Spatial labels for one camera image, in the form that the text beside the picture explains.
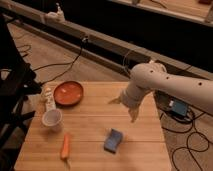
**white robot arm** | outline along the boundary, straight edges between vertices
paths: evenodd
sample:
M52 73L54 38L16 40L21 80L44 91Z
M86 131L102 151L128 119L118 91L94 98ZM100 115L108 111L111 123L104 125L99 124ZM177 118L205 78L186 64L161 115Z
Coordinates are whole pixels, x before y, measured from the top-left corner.
M213 81L168 74L160 63L138 64L131 70L130 83L118 98L130 110L132 122L145 95L159 90L213 114Z

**black cable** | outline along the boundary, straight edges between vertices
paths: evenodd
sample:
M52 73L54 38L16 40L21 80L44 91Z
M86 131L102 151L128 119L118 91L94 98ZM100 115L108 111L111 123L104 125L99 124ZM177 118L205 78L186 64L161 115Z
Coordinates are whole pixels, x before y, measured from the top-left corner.
M12 37L13 37L13 39L18 40L18 39L23 38L23 37L26 36L27 34L28 34L28 33L24 33L24 34L22 34L21 36L18 36L18 37L12 36Z
M164 115L164 113L161 113L161 115L160 115L160 120L162 119L163 115Z
M35 69L34 71L37 71L39 69L43 69L43 68L46 68L46 67L50 67L50 66L56 66L56 65L70 65L64 72L60 73L59 75L53 77L52 79L48 80L48 81L44 81L41 83L41 85L47 83L47 82L50 82L50 81L53 81L59 77L61 77L62 75L64 75L65 73L67 73L69 70L72 69L74 63L78 60L78 58L81 56L81 53L82 53L82 50L83 50L83 44L81 45L81 48L80 48L80 51L78 53L78 55L75 57L75 59L71 62L68 62L68 63L58 63L58 64L49 64L49 65L45 65L45 66L42 66L42 67L39 67L37 69Z
M176 134L186 134L186 133L190 132L192 130L192 128L193 128L193 124L191 124L191 126L187 130L184 130L184 131L176 131L176 130L172 130L172 129L162 126L162 129L172 132L172 133L176 133Z
M160 5L160 6L163 7L164 9L167 9L167 7L166 7L164 4L162 4L161 2L158 2L158 1L155 1L155 0L149 0L149 1L151 1L151 2L153 2L153 3L155 3L155 4Z
M190 112L193 113L193 115L192 115L192 116L193 116L193 118L192 118L192 125L191 125L192 127L190 127L190 129L188 129L187 131L183 131L183 132L187 133L187 132L189 132L192 128L194 128L195 131L192 132L192 133L190 133L190 134L188 135L188 137L187 137L187 139L186 139L186 146L178 147L178 148L176 148L176 149L172 152L172 163L173 163L175 169L179 171L180 169L178 169L178 167L177 167L177 165L176 165L176 163L175 163L175 154L176 154L176 152L179 151L179 150L186 149L186 150L189 152L189 154L190 154L190 156L192 157L192 159L194 160L194 162L196 163L196 165L199 167L199 169L200 169L201 171L203 171L203 169L202 169L200 163L197 161L197 159L195 158L195 156L193 155L192 152L206 152L206 151L210 148L210 144L213 145L213 142L211 142L211 141L206 137L206 135L204 135L203 133L201 133L200 131L198 131L198 129L196 128L196 125L195 125L195 121L196 121L198 118L200 118L201 116L203 116L204 114L207 114L207 113L202 112L201 114L199 114L198 116L195 117L194 111L193 111L192 109L190 109ZM180 132L175 131L175 130L170 130L170 129L167 129L167 130L170 131L170 132L173 132L173 133L180 133ZM207 146L206 146L204 149L202 149L202 150L198 150L198 149L195 149L195 148L191 148L191 147L190 147L190 144L189 144L190 138L191 138L193 135L196 135L196 134L198 134L202 139L204 139L204 140L207 142Z
M29 54L27 53L27 52L25 52L23 55L21 55L22 56L22 58L25 58L25 57L27 57Z
M199 135L200 137L202 137L204 140L207 140L206 136L205 136L203 133L197 132L197 131L192 132L192 133L189 134L189 136L188 136L187 139L186 139L186 146L182 146L182 147L176 148L176 149L172 152L172 163L173 163L175 169L178 170L178 171L179 171L180 169L178 169L178 167L177 167L177 165L176 165L176 163L175 163L175 153L176 153L177 151L181 150L181 149L186 149L186 150L189 152L189 154L190 154L190 156L192 157L192 159L193 159L193 160L195 161L195 163L197 164L197 166L199 167L199 169L200 169L201 171L203 171L201 165L199 164L199 162L197 161L197 159L195 158L195 156L192 154L192 151L194 151L194 152L206 152L206 151L209 149L210 145L209 145L209 141L207 141L207 147L204 148L204 149L202 149L202 150L197 150L197 149L191 148L191 147L189 146L189 140L190 140L190 138L191 138L193 135L195 135L195 134L198 134L198 135Z
M175 75L180 75L180 74L182 74L183 72L186 72L186 71L188 71L190 68L192 68L193 66L192 65L190 65L190 66L188 66L187 68L185 68L185 69L183 69L183 70L181 70L181 71L179 71L179 72L177 72Z
M177 115L170 113L169 111L164 111L164 113L169 116L170 118L172 118L173 120L175 120L178 123L181 124L191 124L193 119L195 118L195 113L192 111L188 111L188 114L190 114L190 117L187 115L184 118L180 118Z
M31 45L29 45L29 44L17 46L18 49L23 48L23 47L27 47L27 49L25 49L25 50L19 50L20 53L22 53L22 52L28 52L31 49Z

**orange bowl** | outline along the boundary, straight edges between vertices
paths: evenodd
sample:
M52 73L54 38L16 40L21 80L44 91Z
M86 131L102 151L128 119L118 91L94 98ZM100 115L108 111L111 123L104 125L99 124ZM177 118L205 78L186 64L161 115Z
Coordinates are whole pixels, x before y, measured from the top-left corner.
M83 97L83 87L76 81L67 81L55 88L54 99L61 106L75 105Z

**white object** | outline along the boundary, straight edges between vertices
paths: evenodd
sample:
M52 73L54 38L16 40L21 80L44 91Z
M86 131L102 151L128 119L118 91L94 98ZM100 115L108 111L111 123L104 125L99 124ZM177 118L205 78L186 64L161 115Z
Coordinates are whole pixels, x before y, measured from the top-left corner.
M56 104L55 104L55 100L54 100L53 92L52 92L51 88L49 88L49 87L45 88L44 98L46 101L46 103L45 103L46 111L56 109Z
M50 18L53 20L59 20L59 15L56 12L49 12L45 16L46 16L46 18Z
M131 80L118 100L129 108L132 122L137 118L143 98L159 90L196 108L213 114L213 81L168 74L159 63L138 64L131 70Z
M58 9L58 11L57 11L58 19L60 22L64 22L65 21L64 12L62 11L59 3L56 3L56 5L57 5L57 9Z
M45 112L42 116L42 123L54 132L62 130L62 113L58 109Z

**carrot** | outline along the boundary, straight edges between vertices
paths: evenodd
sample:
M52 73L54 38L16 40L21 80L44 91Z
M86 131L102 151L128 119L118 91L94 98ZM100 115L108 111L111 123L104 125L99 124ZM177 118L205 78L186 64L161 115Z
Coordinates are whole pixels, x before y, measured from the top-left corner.
M64 135L64 142L61 148L61 154L60 154L61 159L67 160L69 158L69 153L70 153L70 134L66 133Z

